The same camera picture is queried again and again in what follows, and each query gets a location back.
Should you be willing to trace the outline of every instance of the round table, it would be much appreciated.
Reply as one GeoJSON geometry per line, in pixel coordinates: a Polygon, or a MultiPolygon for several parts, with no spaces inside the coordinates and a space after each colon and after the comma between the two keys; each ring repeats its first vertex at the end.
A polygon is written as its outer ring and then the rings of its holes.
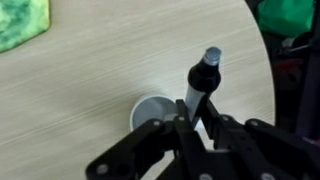
{"type": "MultiPolygon", "coordinates": [[[[206,48],[223,51],[212,96],[239,122],[274,123],[270,65],[243,0],[52,0],[52,26],[0,55],[0,179],[85,179],[149,93],[184,99],[206,48]]],[[[151,170],[154,179],[170,159],[151,170]]]]}

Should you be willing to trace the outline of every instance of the green object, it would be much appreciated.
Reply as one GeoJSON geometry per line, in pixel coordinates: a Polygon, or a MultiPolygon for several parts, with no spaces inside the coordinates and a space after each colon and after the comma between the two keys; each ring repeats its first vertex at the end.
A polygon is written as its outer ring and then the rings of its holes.
{"type": "Polygon", "coordinates": [[[0,0],[0,52],[49,29],[49,0],[0,0]]]}
{"type": "Polygon", "coordinates": [[[258,25],[286,37],[297,37],[311,30],[314,0],[265,0],[258,6],[258,25]]]}

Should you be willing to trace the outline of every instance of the green cloth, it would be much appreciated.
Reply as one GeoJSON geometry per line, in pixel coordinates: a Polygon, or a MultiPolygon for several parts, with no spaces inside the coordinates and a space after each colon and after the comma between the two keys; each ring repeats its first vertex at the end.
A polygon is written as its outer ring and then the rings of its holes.
{"type": "Polygon", "coordinates": [[[0,52],[49,29],[49,0],[0,0],[0,52]]]}
{"type": "Polygon", "coordinates": [[[313,0],[264,0],[258,6],[258,25],[286,37],[297,37],[311,30],[313,0]]]}

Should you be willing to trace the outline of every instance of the wooden table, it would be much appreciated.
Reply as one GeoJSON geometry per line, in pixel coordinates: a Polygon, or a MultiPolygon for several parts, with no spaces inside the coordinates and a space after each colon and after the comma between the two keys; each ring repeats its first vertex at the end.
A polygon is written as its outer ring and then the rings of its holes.
{"type": "Polygon", "coordinates": [[[274,122],[268,57],[243,0],[51,5],[48,32],[0,55],[0,179],[84,180],[87,164],[128,134],[134,102],[184,98],[210,46],[224,53],[217,109],[274,122]]]}

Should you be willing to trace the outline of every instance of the wood grain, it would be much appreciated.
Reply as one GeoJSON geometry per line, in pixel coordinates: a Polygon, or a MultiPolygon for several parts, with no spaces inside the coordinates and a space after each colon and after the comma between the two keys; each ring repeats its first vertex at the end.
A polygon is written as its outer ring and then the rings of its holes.
{"type": "Polygon", "coordinates": [[[128,134],[134,102],[184,98],[187,73],[210,46],[224,53],[218,110],[274,122],[268,57],[243,0],[51,6],[47,33],[0,55],[0,179],[84,180],[87,164],[128,134]]]}

